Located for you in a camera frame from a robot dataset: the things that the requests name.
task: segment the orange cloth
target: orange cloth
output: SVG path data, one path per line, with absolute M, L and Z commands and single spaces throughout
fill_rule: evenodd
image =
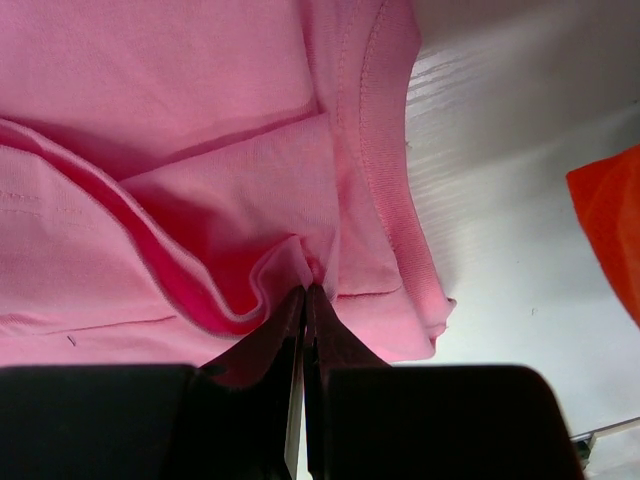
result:
M 609 283 L 640 325 L 640 145 L 569 172 L 567 181 Z

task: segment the folded cloth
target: folded cloth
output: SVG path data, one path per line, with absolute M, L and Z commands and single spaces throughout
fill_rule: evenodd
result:
M 569 172 L 567 181 L 602 270 L 640 326 L 640 145 Z
M 2 2 L 0 364 L 202 364 L 314 282 L 432 355 L 419 44 L 406 0 Z

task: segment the garment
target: garment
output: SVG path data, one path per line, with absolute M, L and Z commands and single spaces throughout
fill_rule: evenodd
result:
M 201 364 L 314 282 L 384 359 L 432 355 L 419 42 L 405 0 L 2 2 L 0 364 Z
M 569 172 L 567 181 L 602 270 L 640 326 L 640 145 Z

